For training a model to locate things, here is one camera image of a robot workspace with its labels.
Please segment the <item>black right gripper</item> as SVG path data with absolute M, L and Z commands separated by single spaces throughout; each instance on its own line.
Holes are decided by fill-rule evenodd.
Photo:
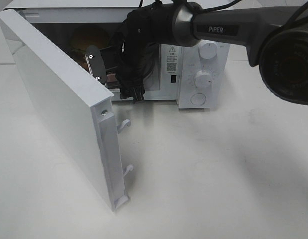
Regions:
M 144 78 L 155 66 L 159 44 L 147 27 L 128 26 L 126 30 L 126 35 L 115 32 L 101 56 L 106 70 L 115 73 L 121 84 L 120 99 L 132 97 L 135 104 L 144 100 Z

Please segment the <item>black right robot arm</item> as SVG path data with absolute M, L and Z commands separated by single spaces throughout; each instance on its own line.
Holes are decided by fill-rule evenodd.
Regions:
M 308 105 L 308 1 L 302 6 L 202 9 L 194 2 L 160 1 L 130 11 L 115 47 L 121 99 L 144 99 L 144 68 L 160 44 L 195 46 L 201 40 L 241 45 L 277 97 Z

